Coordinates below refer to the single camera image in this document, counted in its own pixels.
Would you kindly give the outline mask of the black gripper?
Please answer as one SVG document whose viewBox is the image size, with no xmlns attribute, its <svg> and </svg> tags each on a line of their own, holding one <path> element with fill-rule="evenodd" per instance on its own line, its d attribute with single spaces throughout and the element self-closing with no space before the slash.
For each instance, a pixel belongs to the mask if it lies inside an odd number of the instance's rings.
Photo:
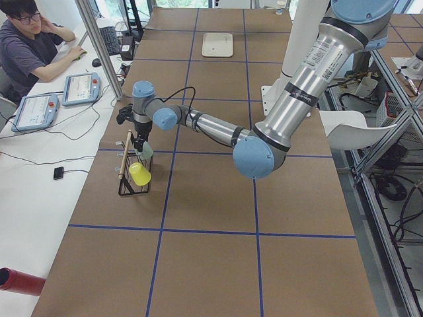
<svg viewBox="0 0 423 317">
<path fill-rule="evenodd" d="M 143 144 L 145 143 L 145 140 L 148 140 L 149 134 L 152 130 L 152 121 L 138 122 L 135 120 L 134 127 L 137 132 L 137 137 L 134 139 L 134 149 L 136 151 L 143 151 Z"/>
</svg>

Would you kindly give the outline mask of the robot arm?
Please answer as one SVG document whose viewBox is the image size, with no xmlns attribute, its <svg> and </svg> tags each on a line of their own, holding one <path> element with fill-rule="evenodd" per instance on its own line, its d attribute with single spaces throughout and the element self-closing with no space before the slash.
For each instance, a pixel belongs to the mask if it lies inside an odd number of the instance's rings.
<svg viewBox="0 0 423 317">
<path fill-rule="evenodd" d="M 293 44 L 302 45 L 296 70 L 270 88 L 274 104 L 250 130 L 189 106 L 167 105 L 156 97 L 150 82 L 136 82 L 132 92 L 136 147 L 142 148 L 153 126 L 166 131 L 183 125 L 231 147 L 242 175 L 266 177 L 284 163 L 291 136 L 346 60 L 353 53 L 385 45 L 394 7 L 394 1 L 300 1 L 290 35 Z"/>
</svg>

